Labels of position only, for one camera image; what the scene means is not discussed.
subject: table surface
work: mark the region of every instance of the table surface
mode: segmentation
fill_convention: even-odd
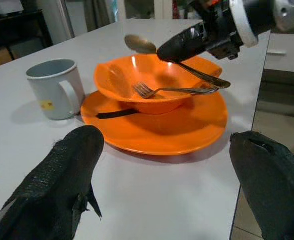
[[[128,20],[84,34],[0,66],[0,209],[56,141],[83,126],[79,116],[62,121],[43,116],[25,72],[51,59],[77,61],[87,94],[97,90],[98,63],[132,55],[126,34],[158,47],[194,20]],[[236,60],[201,56],[223,68],[231,87],[221,91],[229,119],[225,134],[206,149],[182,156],[137,156],[105,145],[92,185],[102,211],[82,215],[75,239],[227,240],[233,225],[239,181],[229,155],[233,132],[251,130],[270,33],[259,45],[242,47]]]

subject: floor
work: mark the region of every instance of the floor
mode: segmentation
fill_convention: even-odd
[[[282,143],[294,153],[294,117],[257,111],[253,130]],[[244,193],[240,191],[232,240],[261,240],[262,231],[258,226]]]

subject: orange plate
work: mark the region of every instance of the orange plate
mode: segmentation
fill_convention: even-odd
[[[136,113],[98,119],[98,113],[128,109],[100,92],[92,93],[81,106],[87,125],[99,128],[105,141],[120,149],[147,155],[173,156],[203,149],[224,133],[228,112],[218,93],[194,96],[164,114]]]
[[[219,77],[223,71],[215,63],[198,56],[184,63],[215,77]],[[98,90],[106,97],[127,103],[129,108],[148,114],[170,112],[191,95],[160,91],[152,98],[143,99],[133,89],[137,82],[144,82],[154,90],[161,87],[208,87],[207,83],[177,64],[159,60],[156,54],[136,54],[99,64],[94,73],[94,81]]]

